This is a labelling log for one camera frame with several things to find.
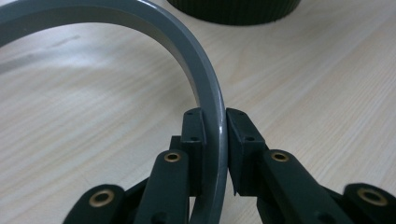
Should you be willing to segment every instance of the dark green round object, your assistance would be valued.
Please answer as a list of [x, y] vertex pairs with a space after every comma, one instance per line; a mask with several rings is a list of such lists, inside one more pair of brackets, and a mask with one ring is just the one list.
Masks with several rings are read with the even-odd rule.
[[300, 0], [168, 0], [180, 11], [204, 21], [254, 25], [289, 15]]

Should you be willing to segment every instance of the light wood surface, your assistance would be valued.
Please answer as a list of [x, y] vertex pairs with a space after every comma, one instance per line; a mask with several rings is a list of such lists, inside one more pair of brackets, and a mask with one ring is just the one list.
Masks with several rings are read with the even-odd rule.
[[[396, 194], [396, 1], [303, 0], [249, 27], [154, 2], [194, 33], [226, 106], [247, 112], [270, 148], [338, 192], [365, 182]], [[86, 190], [133, 186], [193, 107], [176, 60], [136, 31], [70, 25], [1, 48], [0, 223], [62, 223]], [[261, 223], [228, 182], [220, 223]]]

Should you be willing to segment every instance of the tabletop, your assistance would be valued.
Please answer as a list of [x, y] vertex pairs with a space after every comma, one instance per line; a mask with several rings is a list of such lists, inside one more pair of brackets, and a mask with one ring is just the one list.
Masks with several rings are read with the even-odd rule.
[[[0, 0], [0, 6], [12, 1]], [[288, 17], [235, 27], [164, 0], [203, 46], [227, 107], [319, 184], [396, 195], [396, 1], [303, 0]], [[125, 189], [196, 107], [172, 55], [109, 24], [49, 29], [0, 49], [0, 223], [62, 223], [88, 189]], [[261, 223], [228, 178], [220, 223]]]

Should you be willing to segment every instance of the gray curved tube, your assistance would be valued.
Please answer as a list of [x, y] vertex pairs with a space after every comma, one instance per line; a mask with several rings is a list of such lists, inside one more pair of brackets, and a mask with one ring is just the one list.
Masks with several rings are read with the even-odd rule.
[[210, 61], [178, 19], [146, 0], [22, 0], [0, 7], [0, 47], [44, 29], [82, 22], [140, 31], [161, 43], [180, 63], [202, 108], [207, 137], [203, 193], [195, 201], [191, 223], [219, 223], [227, 177], [224, 104]]

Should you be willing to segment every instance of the gray ring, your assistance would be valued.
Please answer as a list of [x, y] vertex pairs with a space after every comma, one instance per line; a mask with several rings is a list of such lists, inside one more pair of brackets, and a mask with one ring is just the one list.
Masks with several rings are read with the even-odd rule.
[[227, 178], [227, 127], [219, 83], [201, 45], [174, 16], [146, 0], [21, 0], [0, 7], [0, 47], [23, 36], [66, 24], [126, 26], [157, 40], [177, 59], [202, 108], [207, 148], [203, 193], [191, 223], [219, 223]]

